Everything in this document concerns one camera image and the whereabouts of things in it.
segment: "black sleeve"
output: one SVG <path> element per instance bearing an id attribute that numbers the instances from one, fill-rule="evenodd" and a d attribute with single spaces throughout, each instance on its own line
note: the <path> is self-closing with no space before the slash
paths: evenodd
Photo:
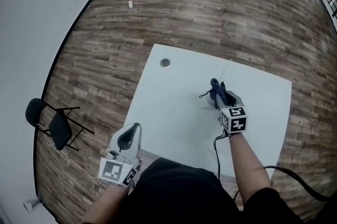
<path id="1" fill-rule="evenodd" d="M 244 205 L 243 216 L 248 221 L 270 222 L 277 219 L 278 223 L 304 223 L 272 188 L 263 188 L 253 194 Z"/>

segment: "forearm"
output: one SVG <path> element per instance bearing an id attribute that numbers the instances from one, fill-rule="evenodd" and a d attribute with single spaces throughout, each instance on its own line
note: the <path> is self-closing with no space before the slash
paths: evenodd
<path id="1" fill-rule="evenodd" d="M 270 187 L 270 180 L 252 148 L 242 134 L 229 137 L 236 182 L 245 204 L 262 188 Z"/>
<path id="2" fill-rule="evenodd" d="M 82 223 L 109 223 L 116 215 L 121 201 L 127 196 L 128 190 L 128 188 L 110 185 L 84 214 Z"/>

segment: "office chair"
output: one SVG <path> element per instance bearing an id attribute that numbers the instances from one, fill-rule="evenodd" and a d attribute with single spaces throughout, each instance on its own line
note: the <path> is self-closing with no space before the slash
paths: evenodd
<path id="1" fill-rule="evenodd" d="M 78 135 L 82 132 L 82 130 L 85 129 L 92 134 L 94 133 L 92 130 L 87 129 L 86 127 L 82 126 L 81 124 L 77 123 L 76 121 L 68 117 L 68 115 L 73 109 L 79 109 L 79 107 L 54 108 L 53 106 L 49 105 L 48 103 L 46 103 L 45 101 L 41 99 L 38 99 L 38 98 L 32 99 L 29 102 L 27 109 L 26 109 L 26 119 L 29 122 L 29 124 L 31 124 L 33 127 L 37 127 L 41 112 L 46 106 L 54 110 L 56 114 L 54 115 L 52 121 L 49 124 L 49 129 L 46 129 L 46 130 L 42 130 L 40 128 L 38 129 L 53 139 L 55 148 L 57 150 L 62 150 L 65 146 L 67 146 L 67 147 L 70 147 L 78 151 L 78 149 L 75 147 L 72 147 L 71 144 L 78 137 Z M 69 125 L 68 120 L 82 128 L 77 133 L 75 138 L 70 142 L 70 144 L 67 144 L 67 143 L 71 139 L 73 132 Z"/>

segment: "parquet floor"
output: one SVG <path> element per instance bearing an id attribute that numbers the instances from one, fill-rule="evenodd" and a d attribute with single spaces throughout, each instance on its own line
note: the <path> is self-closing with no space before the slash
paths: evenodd
<path id="1" fill-rule="evenodd" d="M 57 61 L 45 100 L 81 106 L 72 117 L 94 129 L 64 151 L 96 176 L 111 135 L 123 126 L 154 43 L 233 59 L 293 83 L 289 125 L 279 165 L 314 189 L 337 188 L 336 33 L 319 0 L 93 0 Z M 47 125 L 46 111 L 41 124 Z M 146 165 L 152 157 L 144 156 Z M 273 186 L 300 217 L 323 203 L 275 172 Z M 222 179 L 231 195 L 233 178 Z M 78 223 L 103 188 L 65 156 L 37 142 L 37 186 L 63 224 Z"/>

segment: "white table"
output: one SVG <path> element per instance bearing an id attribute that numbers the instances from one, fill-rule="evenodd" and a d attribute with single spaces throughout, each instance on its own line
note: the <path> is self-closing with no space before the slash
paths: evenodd
<path id="1" fill-rule="evenodd" d="M 160 60 L 171 66 L 162 68 Z M 217 172 L 214 138 L 223 128 L 218 111 L 200 94 L 211 78 L 239 95 L 249 115 L 244 135 L 263 165 L 275 165 L 288 123 L 291 82 L 228 60 L 154 45 L 125 124 L 142 125 L 141 148 L 196 168 Z M 221 174 L 234 176 L 228 139 L 217 142 Z"/>

